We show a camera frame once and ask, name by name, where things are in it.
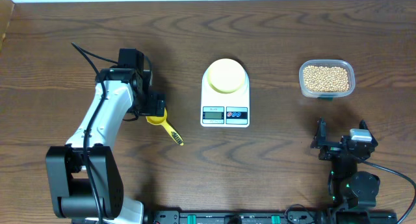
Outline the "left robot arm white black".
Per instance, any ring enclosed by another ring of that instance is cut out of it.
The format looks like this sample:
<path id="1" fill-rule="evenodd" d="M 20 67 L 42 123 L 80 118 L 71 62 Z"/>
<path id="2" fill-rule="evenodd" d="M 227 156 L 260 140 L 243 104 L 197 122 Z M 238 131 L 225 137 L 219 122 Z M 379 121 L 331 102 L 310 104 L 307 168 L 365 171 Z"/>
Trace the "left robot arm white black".
<path id="1" fill-rule="evenodd" d="M 96 71 L 96 92 L 82 123 L 65 145 L 49 148 L 45 163 L 53 211 L 74 223 L 145 223 L 144 205 L 124 195 L 113 156 L 127 113 L 162 117 L 165 96 L 151 89 L 149 59 L 121 49 L 108 69 Z"/>

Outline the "yellow measuring scoop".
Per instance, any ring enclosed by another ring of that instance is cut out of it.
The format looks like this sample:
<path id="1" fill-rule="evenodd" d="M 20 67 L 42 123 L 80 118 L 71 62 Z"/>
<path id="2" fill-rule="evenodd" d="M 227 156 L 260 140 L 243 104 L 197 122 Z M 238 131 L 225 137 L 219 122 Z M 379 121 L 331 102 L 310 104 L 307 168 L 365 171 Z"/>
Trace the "yellow measuring scoop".
<path id="1" fill-rule="evenodd" d="M 160 125 L 162 126 L 165 131 L 169 134 L 169 136 L 173 139 L 175 143 L 178 145 L 184 145 L 184 141 L 180 134 L 169 124 L 167 121 L 168 113 L 167 110 L 164 109 L 164 114 L 162 117 L 158 116 L 146 116 L 146 121 L 151 125 Z"/>

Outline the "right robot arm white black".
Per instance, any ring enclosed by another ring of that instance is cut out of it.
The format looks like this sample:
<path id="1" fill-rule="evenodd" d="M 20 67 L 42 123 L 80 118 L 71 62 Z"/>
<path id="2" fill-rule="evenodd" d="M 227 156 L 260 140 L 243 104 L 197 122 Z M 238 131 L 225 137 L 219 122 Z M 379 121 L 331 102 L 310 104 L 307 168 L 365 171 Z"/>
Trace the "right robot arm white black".
<path id="1" fill-rule="evenodd" d="M 371 222 L 369 209 L 376 206 L 380 179 L 372 173 L 359 171 L 358 164 L 370 158 L 377 145 L 363 120 L 357 129 L 350 129 L 338 142 L 331 142 L 327 140 L 326 122 L 319 119 L 310 148 L 320 150 L 320 160 L 331 162 L 328 193 L 333 206 L 317 213 L 317 223 Z"/>

